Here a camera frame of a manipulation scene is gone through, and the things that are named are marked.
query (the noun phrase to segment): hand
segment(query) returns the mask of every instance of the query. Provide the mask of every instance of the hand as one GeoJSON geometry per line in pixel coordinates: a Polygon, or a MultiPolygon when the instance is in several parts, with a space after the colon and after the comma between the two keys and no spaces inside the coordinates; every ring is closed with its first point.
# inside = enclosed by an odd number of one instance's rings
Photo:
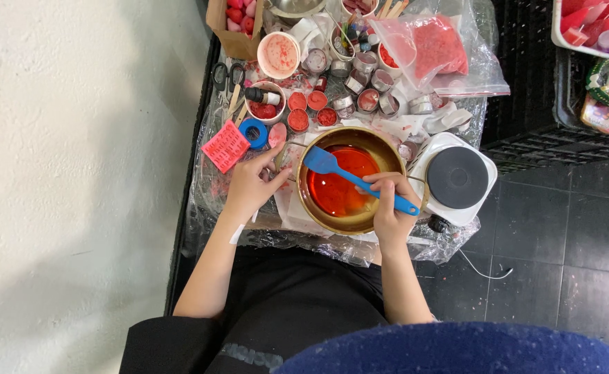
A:
{"type": "Polygon", "coordinates": [[[235,165],[222,214],[237,220],[238,224],[246,224],[254,212],[286,182],[291,175],[290,168],[282,170],[272,180],[268,180],[268,173],[265,170],[267,168],[276,173],[272,159],[282,148],[284,148],[283,142],[253,160],[235,165]]]}
{"type": "Polygon", "coordinates": [[[374,232],[378,236],[381,252],[406,244],[408,234],[413,230],[417,216],[411,216],[394,209],[394,193],[420,206],[413,187],[405,176],[397,172],[384,172],[362,177],[362,180],[373,183],[372,191],[380,191],[378,210],[374,215],[374,232]]]}

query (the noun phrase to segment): blue tape roll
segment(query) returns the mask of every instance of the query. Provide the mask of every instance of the blue tape roll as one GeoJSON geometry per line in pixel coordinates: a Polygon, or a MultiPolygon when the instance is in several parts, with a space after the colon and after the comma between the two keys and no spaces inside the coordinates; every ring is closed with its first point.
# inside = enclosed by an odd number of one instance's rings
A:
{"type": "Polygon", "coordinates": [[[257,120],[256,118],[248,118],[240,124],[240,132],[244,137],[249,140],[249,148],[261,149],[267,144],[267,128],[265,125],[257,120]],[[247,136],[247,132],[251,128],[256,128],[259,131],[259,137],[256,140],[250,140],[247,136]]]}

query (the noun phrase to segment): white bandage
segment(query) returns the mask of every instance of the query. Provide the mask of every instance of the white bandage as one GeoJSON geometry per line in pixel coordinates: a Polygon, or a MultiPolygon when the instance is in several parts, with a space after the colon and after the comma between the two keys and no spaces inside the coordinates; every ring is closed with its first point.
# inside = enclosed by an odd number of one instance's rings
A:
{"type": "Polygon", "coordinates": [[[230,244],[237,244],[238,239],[240,239],[240,234],[242,234],[242,230],[245,228],[245,225],[240,225],[240,227],[235,230],[235,234],[231,236],[230,244]]]}

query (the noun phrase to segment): brown paper bag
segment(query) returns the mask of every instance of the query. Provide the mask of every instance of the brown paper bag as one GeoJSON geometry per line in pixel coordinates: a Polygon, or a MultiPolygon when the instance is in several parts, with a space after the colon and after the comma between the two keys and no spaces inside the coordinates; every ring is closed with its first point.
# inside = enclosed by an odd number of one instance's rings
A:
{"type": "Polygon", "coordinates": [[[263,26],[263,0],[256,1],[256,18],[251,39],[245,33],[226,30],[226,8],[226,0],[210,0],[205,22],[221,41],[226,56],[248,61],[256,60],[263,26]]]}

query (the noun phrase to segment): portable electric hot plate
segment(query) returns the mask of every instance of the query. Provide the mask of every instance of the portable electric hot plate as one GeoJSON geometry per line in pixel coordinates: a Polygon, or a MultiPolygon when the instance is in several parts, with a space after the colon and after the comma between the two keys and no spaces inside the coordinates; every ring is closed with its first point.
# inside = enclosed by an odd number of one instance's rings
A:
{"type": "MultiPolygon", "coordinates": [[[[426,140],[408,173],[425,180],[430,187],[431,198],[425,211],[432,214],[430,227],[437,232],[445,225],[469,224],[498,177],[492,160],[449,132],[426,140]]],[[[422,198],[423,184],[409,181],[422,198]]]]}

